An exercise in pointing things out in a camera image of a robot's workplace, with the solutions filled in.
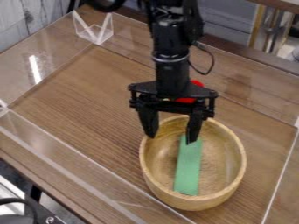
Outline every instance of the green cloth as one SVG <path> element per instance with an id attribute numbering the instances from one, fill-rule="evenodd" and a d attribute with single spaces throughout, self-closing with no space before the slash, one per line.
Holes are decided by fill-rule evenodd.
<path id="1" fill-rule="evenodd" d="M 202 140 L 186 144 L 186 135 L 183 135 L 174 179 L 174 190 L 178 193 L 199 195 L 200 170 Z"/>

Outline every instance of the wood grain surface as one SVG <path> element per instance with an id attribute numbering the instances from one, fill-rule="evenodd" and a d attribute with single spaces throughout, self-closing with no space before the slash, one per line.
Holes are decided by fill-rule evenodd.
<path id="1" fill-rule="evenodd" d="M 85 14 L 85 17 L 96 20 L 100 14 Z M 151 39 L 144 24 L 118 16 L 114 19 L 116 35 L 106 43 L 107 49 L 98 46 L 87 49 L 11 108 L 84 156 L 150 192 L 138 159 L 144 133 L 136 112 L 128 107 L 127 85 L 155 78 L 148 58 Z M 56 25 L 63 27 L 64 23 L 65 20 L 61 20 Z M 244 144 L 247 173 L 236 193 L 223 205 L 204 212 L 182 213 L 198 223 L 259 223 L 295 137 L 295 128 L 279 120 L 294 123 L 298 115 L 298 79 L 272 67 L 215 48 L 211 50 L 218 65 L 203 81 L 232 99 L 218 99 L 216 120 L 234 130 Z M 194 53 L 192 59 L 200 62 L 202 67 L 210 63 L 203 54 Z M 39 141 L 39 136 L 32 134 L 28 137 L 41 150 L 47 147 L 47 141 Z M 106 223 L 103 216 L 107 218 L 114 214 L 110 209 L 100 213 L 103 202 L 99 198 L 91 199 L 92 194 L 83 185 L 61 175 L 5 136 L 1 135 L 0 139 L 1 158 L 37 181 L 44 190 L 88 222 Z M 69 154 L 59 153 L 57 149 L 48 146 L 44 156 L 63 165 Z M 79 157 L 73 157 L 65 164 L 68 170 L 79 173 L 100 189 L 102 183 L 92 165 L 81 165 L 80 161 Z"/>
<path id="2" fill-rule="evenodd" d="M 151 80 L 154 72 L 131 59 L 92 47 L 13 106 L 24 117 L 146 191 L 150 190 L 138 160 L 143 131 L 136 112 L 127 106 L 127 84 Z M 216 119 L 235 131 L 244 144 L 247 173 L 236 193 L 222 206 L 184 214 L 199 223 L 258 223 L 295 128 L 224 98 L 218 101 L 216 111 Z M 7 147 L 3 151 L 16 157 Z M 33 169 L 29 161 L 25 165 Z M 44 179 L 44 170 L 33 171 Z M 81 167 L 81 172 L 91 170 Z M 73 198 L 76 192 L 76 189 L 65 192 L 67 197 Z"/>
<path id="3" fill-rule="evenodd" d="M 290 11 L 294 14 L 299 13 L 298 0 L 248 0 L 248 1 L 276 8 L 280 11 Z"/>

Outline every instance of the wooden table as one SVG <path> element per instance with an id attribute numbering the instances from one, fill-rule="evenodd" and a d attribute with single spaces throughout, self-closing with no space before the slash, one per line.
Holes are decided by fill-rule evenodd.
<path id="1" fill-rule="evenodd" d="M 103 19 L 103 14 L 87 8 L 80 14 L 89 22 Z M 67 35 L 73 32 L 71 23 L 71 17 L 57 21 L 13 48 L 0 63 L 12 57 L 17 60 L 24 46 L 27 50 L 29 45 L 32 48 L 43 47 L 44 36 L 53 41 L 52 55 L 59 54 L 55 41 L 59 44 L 64 41 L 65 45 L 71 41 Z M 0 132 L 1 159 L 91 223 L 132 222 L 122 213 L 112 212 L 111 205 L 100 198 L 99 192 L 108 180 L 103 179 L 98 164 L 151 194 L 138 159 L 144 133 L 136 112 L 128 107 L 127 85 L 155 78 L 150 59 L 152 41 L 146 24 L 115 15 L 114 25 L 114 38 L 102 47 L 91 45 L 11 103 L 9 108 L 33 123 L 25 123 L 15 115 L 9 117 L 17 122 L 8 129 L 17 128 L 12 132 L 23 142 L 17 143 Z M 57 37 L 49 29 L 65 35 Z M 259 223 L 295 139 L 299 80 L 290 73 L 250 59 L 212 47 L 210 49 L 218 62 L 215 70 L 207 77 L 195 72 L 192 76 L 222 95 L 216 119 L 235 131 L 244 144 L 247 173 L 236 193 L 223 205 L 203 212 L 179 212 L 196 223 Z M 210 58 L 194 49 L 191 59 L 200 68 L 210 64 Z M 8 71 L 8 68 L 15 70 L 13 63 L 5 63 L 5 67 Z M 23 88 L 21 83 L 17 85 L 20 88 L 13 89 L 15 93 Z M 8 127 L 8 122 L 3 119 L 0 125 Z M 33 128 L 35 125 L 55 137 Z M 127 194 L 122 192 L 122 185 L 111 186 L 111 193 L 116 197 Z M 295 216 L 296 213 L 282 213 L 280 218 L 288 221 Z M 167 221 L 158 218 L 152 223 Z"/>
<path id="2" fill-rule="evenodd" d="M 248 0 L 248 1 L 276 8 L 280 11 L 290 11 L 294 14 L 299 14 L 298 0 Z"/>

